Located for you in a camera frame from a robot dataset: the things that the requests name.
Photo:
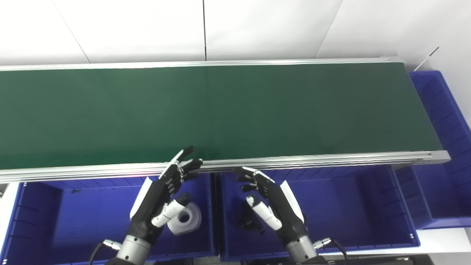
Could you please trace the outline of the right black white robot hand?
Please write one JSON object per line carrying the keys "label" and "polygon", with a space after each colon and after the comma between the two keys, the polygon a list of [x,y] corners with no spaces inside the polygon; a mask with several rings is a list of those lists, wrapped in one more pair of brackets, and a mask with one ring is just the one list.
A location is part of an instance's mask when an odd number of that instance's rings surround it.
{"label": "right black white robot hand", "polygon": [[266,173],[250,167],[236,167],[237,181],[243,182],[246,202],[277,236],[284,246],[308,236],[301,208],[285,181],[277,184]]}

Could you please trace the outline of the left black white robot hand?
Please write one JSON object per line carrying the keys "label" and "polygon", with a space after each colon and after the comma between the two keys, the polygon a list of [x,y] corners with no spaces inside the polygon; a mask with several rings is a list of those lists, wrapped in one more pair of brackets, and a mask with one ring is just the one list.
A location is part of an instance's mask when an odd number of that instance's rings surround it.
{"label": "left black white robot hand", "polygon": [[131,209],[127,236],[153,245],[164,226],[190,203],[190,193],[175,195],[184,182],[198,176],[195,170],[202,166],[202,159],[184,161],[193,150],[188,146],[179,151],[156,180],[146,178]]}

